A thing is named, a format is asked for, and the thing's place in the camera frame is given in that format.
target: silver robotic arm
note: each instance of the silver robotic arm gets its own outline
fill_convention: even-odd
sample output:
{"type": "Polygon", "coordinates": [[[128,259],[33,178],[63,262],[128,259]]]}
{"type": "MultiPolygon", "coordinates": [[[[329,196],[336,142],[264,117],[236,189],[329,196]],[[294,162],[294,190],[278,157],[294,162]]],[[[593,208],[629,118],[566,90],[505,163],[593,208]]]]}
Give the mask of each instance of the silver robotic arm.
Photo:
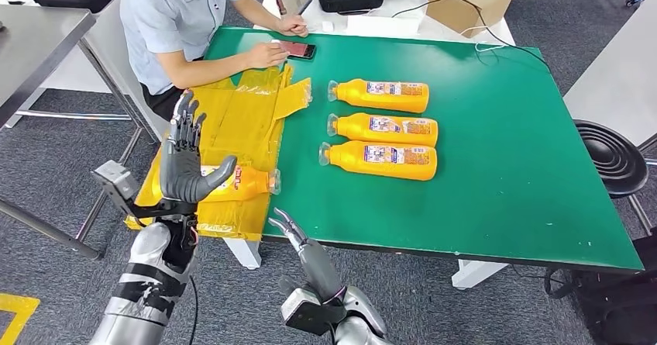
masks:
{"type": "Polygon", "coordinates": [[[191,98],[191,91],[186,91],[176,104],[170,135],[162,146],[164,198],[157,205],[135,205],[139,186],[120,164],[110,160],[92,172],[119,208],[137,220],[154,217],[155,221],[142,224],[91,345],[160,343],[174,306],[191,279],[198,244],[197,205],[232,175],[236,165],[235,157],[227,157],[216,171],[201,175],[198,145],[205,114],[194,121],[198,102],[191,98]]]}
{"type": "Polygon", "coordinates": [[[362,291],[340,282],[324,247],[308,238],[286,212],[274,212],[280,219],[269,222],[290,240],[308,278],[305,287],[281,279],[287,295],[280,307],[285,324],[319,336],[330,331],[337,345],[392,345],[384,339],[387,330],[379,312],[362,291]]]}

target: man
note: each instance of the man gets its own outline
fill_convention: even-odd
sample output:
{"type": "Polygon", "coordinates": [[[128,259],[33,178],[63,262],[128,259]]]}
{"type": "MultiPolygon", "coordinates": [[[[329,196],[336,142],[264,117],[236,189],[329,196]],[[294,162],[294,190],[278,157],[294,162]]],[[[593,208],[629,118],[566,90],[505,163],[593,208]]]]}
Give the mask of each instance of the man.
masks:
{"type": "MultiPolygon", "coordinates": [[[[230,0],[250,22],[286,36],[307,36],[300,16],[278,19],[256,0],[230,0]]],[[[121,0],[130,65],[146,104],[165,120],[185,88],[212,83],[250,68],[287,58],[277,43],[219,60],[200,60],[223,23],[226,0],[121,0]]]]}

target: chair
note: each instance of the chair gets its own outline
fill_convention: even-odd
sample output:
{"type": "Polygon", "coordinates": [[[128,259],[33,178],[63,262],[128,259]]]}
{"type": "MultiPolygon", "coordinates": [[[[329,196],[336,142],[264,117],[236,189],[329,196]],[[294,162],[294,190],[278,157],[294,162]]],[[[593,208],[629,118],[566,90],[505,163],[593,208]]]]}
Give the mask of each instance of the chair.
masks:
{"type": "Polygon", "coordinates": [[[644,158],[633,143],[606,126],[586,120],[574,122],[609,196],[628,198],[645,231],[652,235],[650,219],[635,193],[648,181],[648,166],[657,166],[657,160],[644,158]]]}

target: man's arm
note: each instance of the man's arm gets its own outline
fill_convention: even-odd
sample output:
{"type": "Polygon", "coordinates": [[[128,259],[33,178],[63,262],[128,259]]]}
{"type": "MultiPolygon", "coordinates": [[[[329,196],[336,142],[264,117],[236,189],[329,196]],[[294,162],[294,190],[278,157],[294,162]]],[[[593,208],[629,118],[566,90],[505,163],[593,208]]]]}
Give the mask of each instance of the man's arm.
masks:
{"type": "Polygon", "coordinates": [[[237,12],[254,25],[277,31],[286,36],[307,36],[308,29],[301,16],[278,19],[269,13],[257,0],[235,0],[232,2],[237,12]]]}
{"type": "Polygon", "coordinates": [[[182,50],[156,55],[171,82],[179,89],[209,84],[250,68],[274,66],[287,58],[287,52],[277,43],[258,43],[248,52],[218,60],[188,62],[182,50]]]}

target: gray table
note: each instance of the gray table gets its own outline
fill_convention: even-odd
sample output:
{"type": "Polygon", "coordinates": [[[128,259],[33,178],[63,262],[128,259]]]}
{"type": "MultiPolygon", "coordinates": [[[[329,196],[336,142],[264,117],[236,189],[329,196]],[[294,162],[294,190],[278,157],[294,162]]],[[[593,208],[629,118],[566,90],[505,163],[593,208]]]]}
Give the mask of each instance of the gray table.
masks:
{"type": "MultiPolygon", "coordinates": [[[[121,93],[111,75],[84,39],[85,33],[96,22],[88,10],[0,5],[0,21],[5,25],[0,31],[0,126],[4,126],[16,113],[65,119],[132,120],[136,124],[136,129],[119,159],[120,163],[125,163],[143,131],[157,139],[143,123],[139,113],[130,105],[127,97],[121,93]],[[125,110],[125,115],[19,111],[27,98],[75,46],[80,47],[82,53],[89,59],[125,110]]],[[[86,257],[97,259],[100,253],[84,244],[84,239],[105,200],[106,195],[101,192],[76,237],[67,235],[2,196],[0,196],[0,212],[79,251],[86,257]]]]}

